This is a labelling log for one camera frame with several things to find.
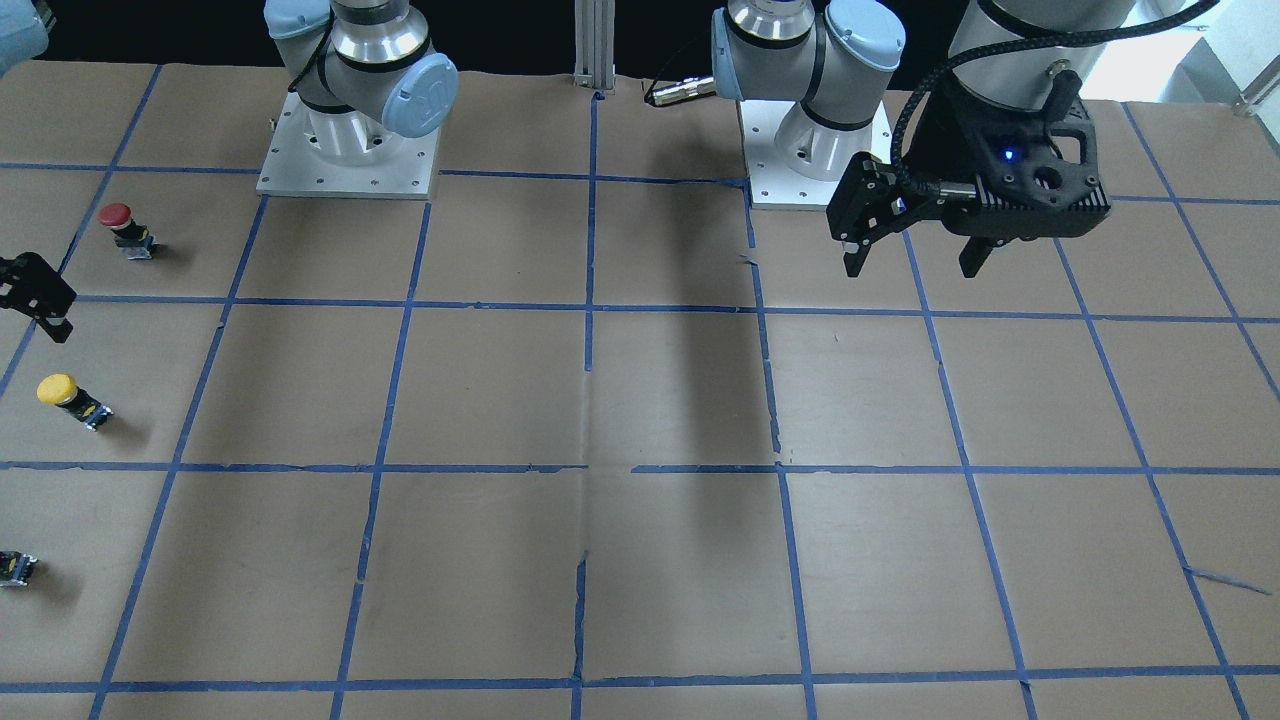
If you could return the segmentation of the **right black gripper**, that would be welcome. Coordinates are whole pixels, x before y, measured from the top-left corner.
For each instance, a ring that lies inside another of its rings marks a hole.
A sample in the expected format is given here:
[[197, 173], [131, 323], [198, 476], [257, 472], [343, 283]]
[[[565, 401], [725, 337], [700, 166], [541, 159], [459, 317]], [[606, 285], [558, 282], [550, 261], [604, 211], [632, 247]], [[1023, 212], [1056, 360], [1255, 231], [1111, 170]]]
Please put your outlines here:
[[1, 307], [40, 320], [40, 328], [55, 343], [65, 343], [74, 329], [67, 318], [76, 291], [61, 274], [36, 252], [1, 259]]

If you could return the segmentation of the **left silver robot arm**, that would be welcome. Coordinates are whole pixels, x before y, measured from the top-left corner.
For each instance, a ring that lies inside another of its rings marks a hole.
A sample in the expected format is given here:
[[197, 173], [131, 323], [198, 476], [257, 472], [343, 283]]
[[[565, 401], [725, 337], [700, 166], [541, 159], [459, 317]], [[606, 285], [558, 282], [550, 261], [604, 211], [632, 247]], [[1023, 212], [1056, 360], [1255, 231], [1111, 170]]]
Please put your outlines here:
[[781, 138], [796, 172], [835, 183], [829, 233], [856, 277], [870, 247], [924, 220], [966, 238], [973, 278], [1014, 240], [1075, 238], [1112, 204], [1093, 122], [1080, 97], [1100, 50], [1048, 38], [1117, 29], [1129, 1], [972, 1], [916, 120], [901, 115], [888, 156], [855, 149], [870, 129], [906, 47], [904, 23], [878, 1], [730, 1], [713, 13], [716, 91], [783, 101]]

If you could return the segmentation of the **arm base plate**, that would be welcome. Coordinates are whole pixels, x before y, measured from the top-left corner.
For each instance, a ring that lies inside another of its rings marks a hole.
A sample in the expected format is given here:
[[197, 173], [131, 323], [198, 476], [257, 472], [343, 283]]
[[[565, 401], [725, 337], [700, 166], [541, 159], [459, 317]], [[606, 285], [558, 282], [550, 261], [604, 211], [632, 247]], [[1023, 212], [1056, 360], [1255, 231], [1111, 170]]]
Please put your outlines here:
[[822, 211], [854, 154], [888, 159], [891, 129], [883, 102], [869, 124], [854, 131], [820, 126], [788, 101], [742, 101], [739, 115], [754, 208]]
[[259, 173], [260, 195], [430, 199], [447, 114], [429, 135], [415, 138], [348, 106], [307, 100], [301, 86], [288, 91]]

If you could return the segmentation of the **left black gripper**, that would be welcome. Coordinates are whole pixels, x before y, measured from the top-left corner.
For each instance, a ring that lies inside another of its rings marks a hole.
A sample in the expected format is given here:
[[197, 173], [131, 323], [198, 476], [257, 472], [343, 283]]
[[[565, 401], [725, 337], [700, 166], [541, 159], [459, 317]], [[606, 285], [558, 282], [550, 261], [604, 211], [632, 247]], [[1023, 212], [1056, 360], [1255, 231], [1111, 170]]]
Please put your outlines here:
[[924, 220], [966, 237], [957, 264], [965, 278], [978, 275], [997, 249], [997, 240], [963, 227], [980, 208], [977, 151], [966, 132], [978, 128], [984, 110], [986, 99], [969, 90], [916, 91], [893, 119], [887, 159], [868, 151], [851, 158], [826, 208], [846, 277], [861, 274], [879, 240]]

